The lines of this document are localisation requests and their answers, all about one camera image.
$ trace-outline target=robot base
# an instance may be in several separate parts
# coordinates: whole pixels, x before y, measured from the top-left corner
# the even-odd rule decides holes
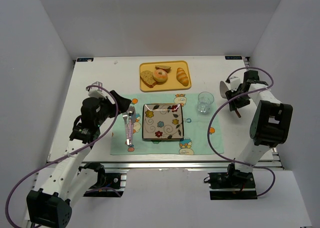
[[[226,178],[227,173],[209,173],[210,200],[254,200],[257,199],[256,184],[252,174],[246,183],[233,185]]]

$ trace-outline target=white backdrop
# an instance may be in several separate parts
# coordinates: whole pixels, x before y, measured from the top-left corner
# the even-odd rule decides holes
[[[272,92],[293,106],[288,140],[278,147],[293,170],[312,227],[320,227],[319,53],[320,0],[282,0],[264,32],[252,64],[274,77]]]
[[[72,60],[39,0],[0,0],[0,227],[5,201],[27,173],[44,165],[69,85]],[[21,224],[34,177],[12,198]]]
[[[72,58],[251,55],[280,0],[41,0]]]

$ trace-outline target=orange tray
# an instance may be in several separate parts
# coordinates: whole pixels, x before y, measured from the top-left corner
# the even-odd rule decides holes
[[[171,91],[171,90],[186,90],[191,88],[191,77],[189,73],[189,67],[186,61],[170,61],[170,62],[147,62],[142,63],[140,65],[140,73],[143,71],[155,71],[156,65],[163,65],[163,66],[170,66],[171,70],[168,72],[168,79],[163,84],[157,84],[153,88],[148,87],[144,84],[142,79],[140,78],[140,89],[142,92],[157,92],[157,91]],[[186,72],[186,75],[189,78],[189,85],[183,86],[178,80],[177,80],[177,69],[178,67],[181,67]]]

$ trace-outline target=fork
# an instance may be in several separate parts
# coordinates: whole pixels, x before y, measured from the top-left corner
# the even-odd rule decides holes
[[[124,120],[126,144],[129,145],[129,144],[130,144],[130,140],[129,140],[129,129],[128,129],[128,125],[127,125],[127,119],[128,119],[128,114],[127,114],[127,112],[124,112],[124,113],[122,114],[122,117],[123,117],[123,120]]]

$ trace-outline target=clear drinking glass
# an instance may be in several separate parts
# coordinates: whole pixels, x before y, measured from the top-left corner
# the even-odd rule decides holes
[[[198,96],[197,109],[201,113],[206,113],[211,109],[211,105],[214,102],[214,96],[209,92],[202,92]]]

